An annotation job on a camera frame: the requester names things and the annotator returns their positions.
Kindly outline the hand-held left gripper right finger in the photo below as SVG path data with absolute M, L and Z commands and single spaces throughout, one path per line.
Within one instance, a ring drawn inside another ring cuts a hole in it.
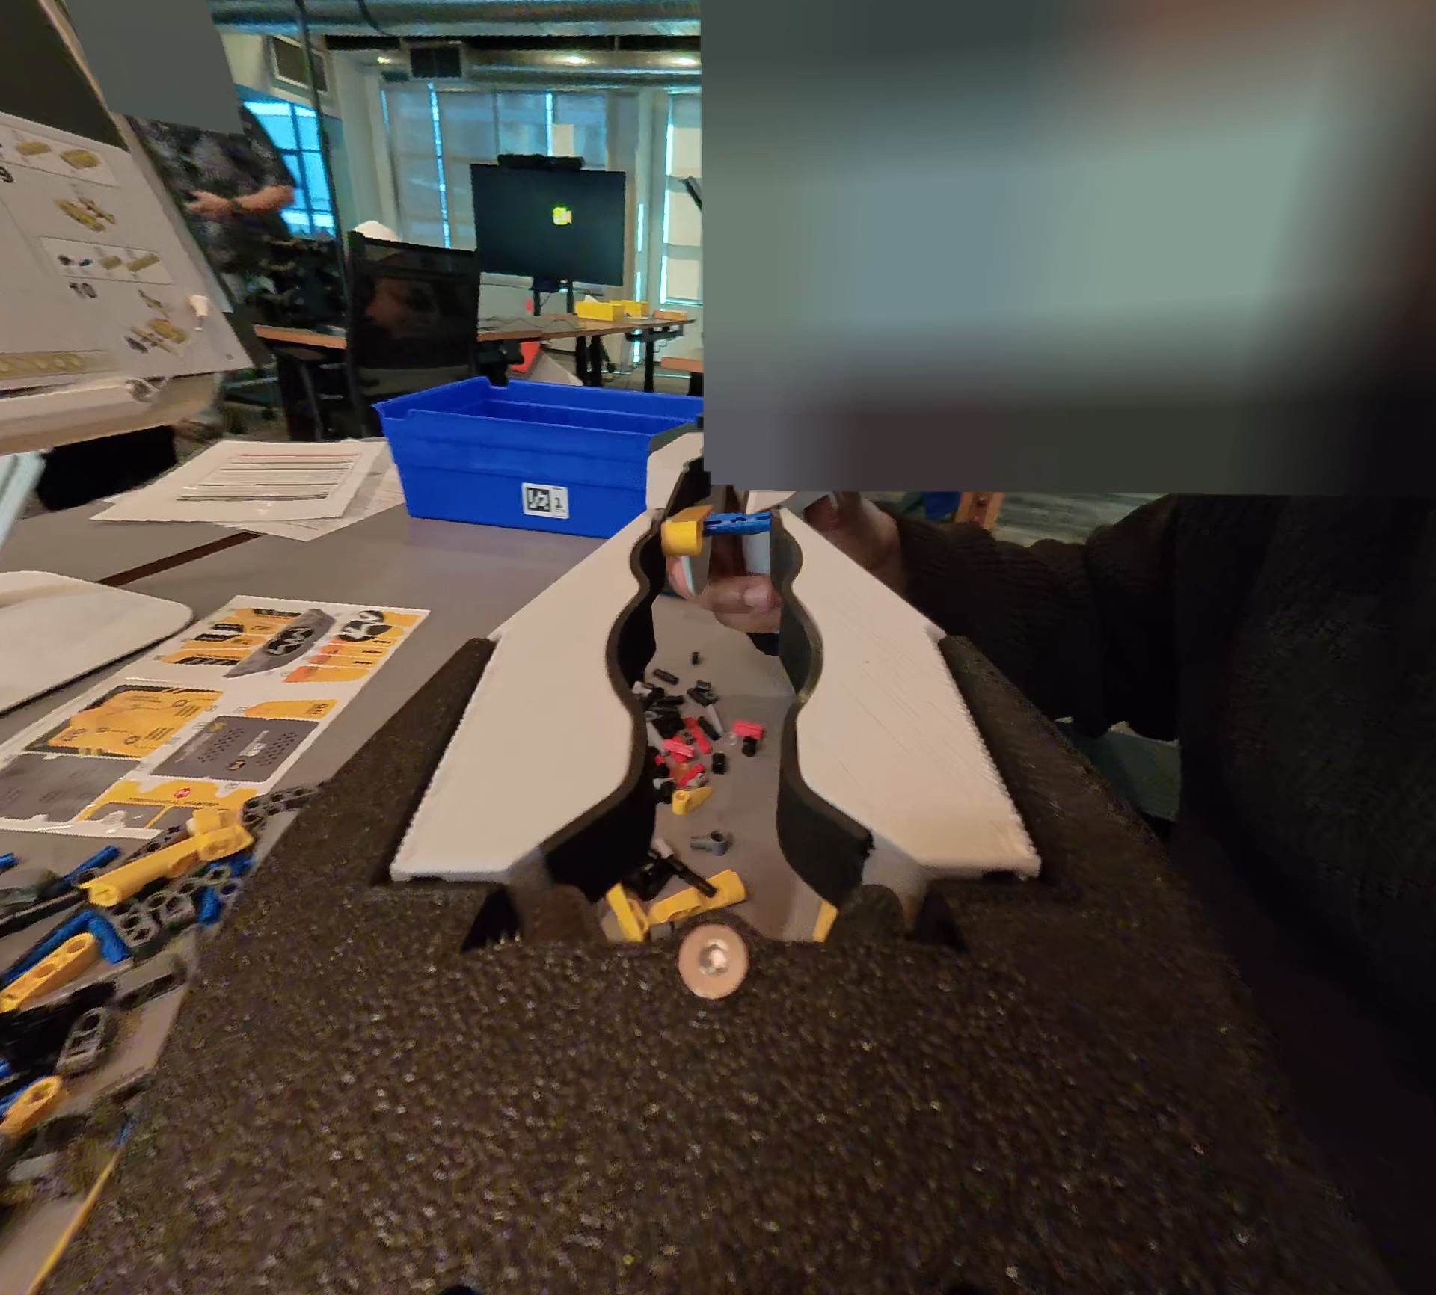
M 1038 880 L 941 628 L 788 509 L 773 515 L 773 587 L 794 694 L 775 829 L 794 875 L 835 910 L 883 889 L 905 918 L 936 884 Z

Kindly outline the brown background desk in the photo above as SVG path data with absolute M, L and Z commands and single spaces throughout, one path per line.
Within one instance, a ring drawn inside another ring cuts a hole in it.
M 474 343 L 486 347 L 518 346 L 522 349 L 524 346 L 551 346 L 570 341 L 574 346 L 574 353 L 582 356 L 586 364 L 594 365 L 601 361 L 601 344 L 607 338 L 618 337 L 637 341 L 645 347 L 642 358 L 645 389 L 652 391 L 657 371 L 654 347 L 679 337 L 697 320 L 699 317 L 691 311 L 678 308 L 655 308 L 652 317 L 634 322 L 631 326 L 585 320 L 574 313 L 488 317 L 479 319 Z

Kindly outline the heap of small red black parts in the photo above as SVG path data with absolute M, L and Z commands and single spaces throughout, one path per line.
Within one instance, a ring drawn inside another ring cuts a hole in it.
M 705 887 L 736 874 L 745 899 L 726 910 L 764 936 L 788 927 L 799 883 L 778 842 L 779 720 L 788 690 L 743 639 L 658 627 L 637 694 L 649 718 L 646 770 L 657 797 L 649 854 L 624 886 L 652 912 L 679 898 L 700 908 Z

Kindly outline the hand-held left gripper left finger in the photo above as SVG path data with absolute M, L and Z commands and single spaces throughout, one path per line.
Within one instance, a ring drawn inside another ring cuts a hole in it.
M 649 856 L 657 796 L 634 684 L 654 651 L 660 513 L 619 533 L 479 645 L 480 669 L 389 863 L 393 893 L 554 889 L 589 905 Z

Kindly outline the pile of mixed toy pieces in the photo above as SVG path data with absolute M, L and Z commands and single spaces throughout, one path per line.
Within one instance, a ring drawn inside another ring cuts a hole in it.
M 287 785 L 238 809 L 247 844 L 159 875 L 115 905 L 85 884 L 169 856 L 190 833 L 100 850 L 69 874 L 3 883 L 3 1237 L 79 1204 L 130 1137 L 178 1007 L 274 829 L 322 791 Z

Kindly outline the person's right forearm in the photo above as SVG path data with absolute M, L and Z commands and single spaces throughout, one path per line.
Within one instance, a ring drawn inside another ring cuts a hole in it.
M 1433 745 L 1432 500 L 1170 495 L 1029 546 L 898 531 L 911 604 L 1083 733 Z

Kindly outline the instruction booklet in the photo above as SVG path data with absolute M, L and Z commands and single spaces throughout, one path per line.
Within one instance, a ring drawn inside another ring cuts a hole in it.
M 3 112 L 3 389 L 247 367 L 206 266 L 135 154 Z

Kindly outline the dark board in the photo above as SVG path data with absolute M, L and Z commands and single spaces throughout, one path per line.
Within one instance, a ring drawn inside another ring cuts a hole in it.
M 69 54 L 39 0 L 2 0 L 2 111 L 67 129 Z

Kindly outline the black office chair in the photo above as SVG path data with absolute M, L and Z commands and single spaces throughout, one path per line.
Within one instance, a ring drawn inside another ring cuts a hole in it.
M 471 252 L 405 243 L 370 225 L 346 234 L 338 261 L 304 256 L 277 278 L 289 287 L 257 332 L 296 441 L 378 437 L 387 400 L 482 370 Z

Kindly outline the white book stand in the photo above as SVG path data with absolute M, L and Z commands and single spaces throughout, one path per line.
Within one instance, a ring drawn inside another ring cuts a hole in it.
M 218 389 L 215 373 L 79 374 L 3 394 L 3 533 L 19 518 L 55 446 L 177 424 Z M 193 610 L 121 587 L 46 572 L 9 572 L 2 592 L 2 712 L 61 690 L 181 633 Z

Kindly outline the blue plastic bin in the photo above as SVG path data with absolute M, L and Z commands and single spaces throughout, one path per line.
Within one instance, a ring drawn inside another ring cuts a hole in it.
M 609 539 L 648 509 L 654 441 L 703 400 L 473 377 L 374 413 L 413 518 Z

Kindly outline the person's right hand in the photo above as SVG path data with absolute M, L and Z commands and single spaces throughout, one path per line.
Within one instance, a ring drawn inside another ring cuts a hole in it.
M 824 495 L 802 510 L 802 519 L 860 569 L 898 594 L 907 591 L 901 534 L 893 515 L 857 492 Z M 781 597 L 772 579 L 751 564 L 737 537 L 715 537 L 696 603 L 721 625 L 760 637 L 781 627 Z

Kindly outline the yellow printed sticker sheet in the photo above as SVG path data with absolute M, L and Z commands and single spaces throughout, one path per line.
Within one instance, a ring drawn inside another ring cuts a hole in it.
M 5 833 L 130 839 L 278 787 L 425 609 L 241 595 L 2 748 Z

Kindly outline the printed paper sheets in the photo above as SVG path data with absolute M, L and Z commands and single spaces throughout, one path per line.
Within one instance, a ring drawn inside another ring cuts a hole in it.
M 310 542 L 402 504 L 402 483 L 383 440 L 226 440 L 108 500 L 94 521 L 197 524 Z

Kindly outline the black monitor on stand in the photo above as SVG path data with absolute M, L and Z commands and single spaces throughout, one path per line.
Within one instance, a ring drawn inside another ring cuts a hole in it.
M 486 275 L 625 286 L 627 175 L 577 160 L 503 156 L 473 163 L 474 247 Z

